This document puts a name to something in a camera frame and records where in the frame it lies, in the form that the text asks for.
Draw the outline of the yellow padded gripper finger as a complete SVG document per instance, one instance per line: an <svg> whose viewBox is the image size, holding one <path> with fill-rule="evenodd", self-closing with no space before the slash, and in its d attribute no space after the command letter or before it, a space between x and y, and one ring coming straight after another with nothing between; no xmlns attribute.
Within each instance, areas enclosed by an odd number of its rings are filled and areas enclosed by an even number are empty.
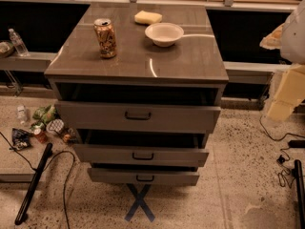
<svg viewBox="0 0 305 229"><path fill-rule="evenodd" d="M305 65L293 64L281 75L267 117L273 121L285 121L304 100Z"/></svg>

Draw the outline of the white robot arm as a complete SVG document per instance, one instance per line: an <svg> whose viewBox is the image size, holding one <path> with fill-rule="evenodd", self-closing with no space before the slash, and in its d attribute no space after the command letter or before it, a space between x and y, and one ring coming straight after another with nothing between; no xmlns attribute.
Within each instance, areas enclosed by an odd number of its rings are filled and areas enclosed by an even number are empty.
<svg viewBox="0 0 305 229"><path fill-rule="evenodd" d="M296 9L286 21L263 38L260 46L280 49L282 58L292 62L281 75L266 116L273 121L284 121L305 99L305 10Z"/></svg>

